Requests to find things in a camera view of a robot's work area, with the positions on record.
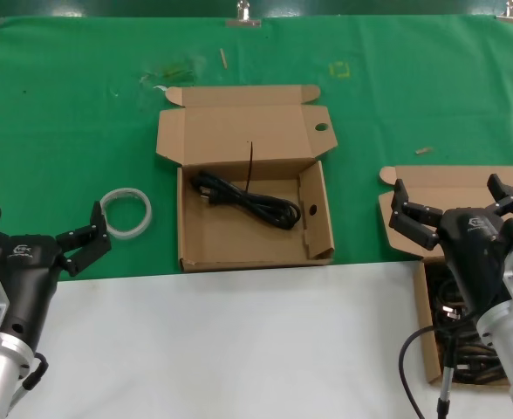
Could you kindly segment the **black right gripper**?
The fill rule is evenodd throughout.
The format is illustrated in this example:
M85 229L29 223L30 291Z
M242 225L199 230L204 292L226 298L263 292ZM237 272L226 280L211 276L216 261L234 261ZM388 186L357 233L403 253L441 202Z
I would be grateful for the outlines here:
M413 203L402 179L393 186L389 227L432 251L439 244L468 310L484 314L510 300L503 284L504 262L513 238L503 216L513 215L513 187L491 174L487 208L442 210Z

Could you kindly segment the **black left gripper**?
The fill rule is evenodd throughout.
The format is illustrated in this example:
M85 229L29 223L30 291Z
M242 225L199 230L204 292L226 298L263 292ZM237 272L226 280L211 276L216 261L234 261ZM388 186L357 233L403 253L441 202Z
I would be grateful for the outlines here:
M0 233L0 282L9 300L0 332L37 348L62 269L76 277L111 249L100 201L93 204L88 225L56 240Z

